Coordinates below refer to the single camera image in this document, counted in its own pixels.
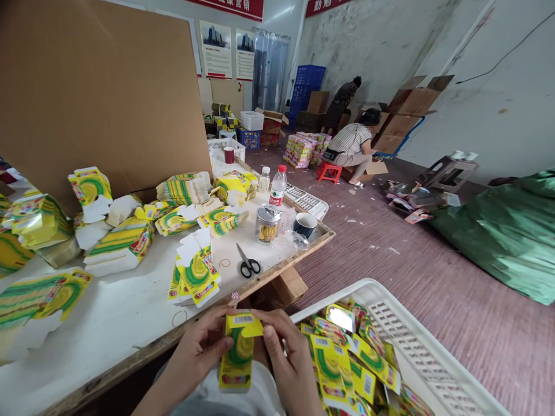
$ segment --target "person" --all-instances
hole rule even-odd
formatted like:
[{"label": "person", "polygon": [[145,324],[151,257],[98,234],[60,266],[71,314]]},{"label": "person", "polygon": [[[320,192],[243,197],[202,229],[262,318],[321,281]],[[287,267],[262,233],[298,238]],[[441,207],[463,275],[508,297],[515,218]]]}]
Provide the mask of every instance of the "person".
[{"label": "person", "polygon": [[231,337],[223,336],[225,316],[237,311],[229,306],[213,307],[185,332],[134,416],[322,416],[308,341],[281,309],[251,310],[264,324],[264,341],[259,337],[254,341],[250,391],[220,393],[219,361],[234,343]]},{"label": "person", "polygon": [[335,166],[356,166],[351,185],[363,187],[359,178],[364,173],[368,163],[372,162],[372,134],[368,128],[378,125],[382,112],[371,108],[366,110],[358,123],[347,124],[331,139],[323,154],[323,160]]},{"label": "person", "polygon": [[354,93],[362,84],[362,78],[357,76],[352,81],[345,83],[335,94],[334,100],[328,107],[328,111],[325,115],[324,126],[320,133],[327,131],[330,136],[333,135],[334,131],[339,127],[339,122],[341,121],[341,116],[346,108],[352,103],[354,99]]}]

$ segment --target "water bottle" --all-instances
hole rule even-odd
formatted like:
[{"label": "water bottle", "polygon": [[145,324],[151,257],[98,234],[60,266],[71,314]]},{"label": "water bottle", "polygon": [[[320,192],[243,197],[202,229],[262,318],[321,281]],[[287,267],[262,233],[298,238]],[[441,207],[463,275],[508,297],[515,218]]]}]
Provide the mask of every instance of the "water bottle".
[{"label": "water bottle", "polygon": [[262,175],[258,179],[258,190],[260,192],[268,192],[270,189],[270,168],[265,166],[262,168]]},{"label": "water bottle", "polygon": [[285,195],[285,190],[287,189],[287,172],[286,165],[279,165],[277,168],[277,173],[273,177],[272,181],[272,191],[270,192],[270,204],[277,207],[282,205],[283,196]]}]

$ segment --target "white table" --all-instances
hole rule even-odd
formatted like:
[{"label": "white table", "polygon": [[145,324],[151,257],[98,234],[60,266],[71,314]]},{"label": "white table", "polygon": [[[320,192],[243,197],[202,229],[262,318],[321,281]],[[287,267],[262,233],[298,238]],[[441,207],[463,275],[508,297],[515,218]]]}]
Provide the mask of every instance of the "white table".
[{"label": "white table", "polygon": [[[237,162],[225,165],[217,158],[213,158],[213,164],[215,177],[224,171],[245,172],[248,168]],[[246,297],[267,283],[265,280],[271,280],[333,237],[334,233],[325,226],[327,232],[322,231],[321,225],[320,235],[325,235],[316,236],[311,250],[292,257],[292,251],[270,250],[257,243],[254,235],[256,208],[267,203],[268,197],[268,193],[258,193],[256,198],[247,201],[250,214],[246,223],[223,237],[212,238],[214,265],[221,274],[222,285],[220,293],[207,307],[224,302],[234,291]],[[83,404],[85,396],[92,398],[101,389],[106,390],[110,383],[117,383],[122,372],[136,370],[169,348],[166,344],[175,344],[187,324],[178,325],[199,313],[195,306],[176,307],[166,301],[176,248],[187,233],[169,237],[157,234],[136,269],[93,279],[68,319],[47,336],[41,348],[31,350],[24,361],[0,367],[0,415],[40,413],[80,388],[82,391],[74,396]],[[259,282],[245,279],[239,273],[241,258],[235,243],[241,245],[249,258],[260,262],[263,273],[259,275]],[[220,265],[224,259],[230,261],[229,267]],[[82,267],[83,264],[78,259],[68,266]],[[17,279],[51,271],[46,262],[35,257],[17,273],[0,280],[0,291]],[[160,337],[159,346],[144,348]],[[72,409],[75,403],[67,404],[64,409]]]}]

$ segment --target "barcode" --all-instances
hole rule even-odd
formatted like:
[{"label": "barcode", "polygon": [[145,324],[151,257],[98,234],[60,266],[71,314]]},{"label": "barcode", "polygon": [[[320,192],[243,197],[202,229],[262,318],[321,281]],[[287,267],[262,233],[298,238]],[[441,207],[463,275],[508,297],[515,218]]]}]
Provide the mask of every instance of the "barcode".
[{"label": "barcode", "polygon": [[254,322],[254,317],[249,315],[242,317],[233,317],[234,324],[248,324],[249,322]]},{"label": "barcode", "polygon": [[323,347],[329,347],[330,346],[330,343],[325,338],[314,338],[314,343],[316,345],[321,345]]},{"label": "barcode", "polygon": [[367,395],[370,395],[370,393],[372,393],[372,377],[370,377],[369,374],[364,374],[364,392]]}]

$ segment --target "stool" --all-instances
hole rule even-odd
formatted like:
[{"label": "stool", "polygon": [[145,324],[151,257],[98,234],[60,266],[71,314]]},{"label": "stool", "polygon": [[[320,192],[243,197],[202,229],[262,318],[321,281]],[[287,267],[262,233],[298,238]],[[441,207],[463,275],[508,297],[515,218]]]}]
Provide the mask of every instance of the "stool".
[{"label": "stool", "polygon": [[229,130],[220,130],[219,138],[229,138],[237,140],[237,133],[235,133],[235,131],[230,132]]},{"label": "stool", "polygon": [[439,188],[455,194],[476,173],[478,167],[476,162],[444,156],[419,175],[418,182],[424,188]]},{"label": "stool", "polygon": [[[328,170],[335,171],[335,176],[326,176],[325,174],[328,173]],[[320,167],[316,171],[316,176],[318,176],[318,182],[322,182],[322,179],[325,180],[332,180],[336,185],[339,177],[341,176],[341,171],[343,170],[342,166],[335,166],[331,163],[326,161],[322,161]]]}]

